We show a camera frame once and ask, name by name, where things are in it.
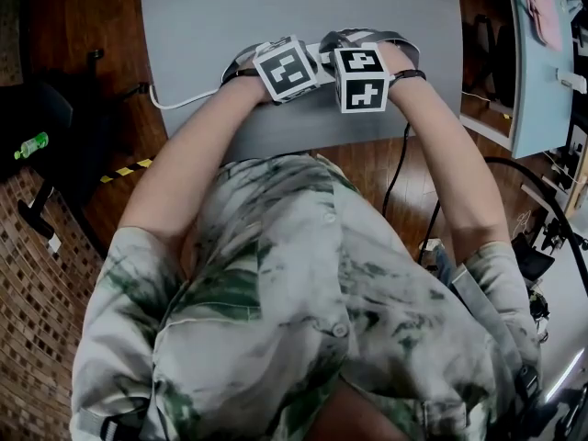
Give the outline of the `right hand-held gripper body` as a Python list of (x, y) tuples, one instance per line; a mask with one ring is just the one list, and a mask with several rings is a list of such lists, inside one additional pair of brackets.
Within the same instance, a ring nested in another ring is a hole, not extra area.
[(376, 43), (336, 48), (334, 80), (343, 114), (379, 113), (386, 109), (390, 73)]

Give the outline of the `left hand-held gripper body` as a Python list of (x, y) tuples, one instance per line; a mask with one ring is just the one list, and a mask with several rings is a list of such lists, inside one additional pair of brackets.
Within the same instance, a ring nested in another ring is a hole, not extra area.
[(288, 103), (320, 86), (316, 63), (294, 35), (258, 45), (253, 64), (275, 104)]

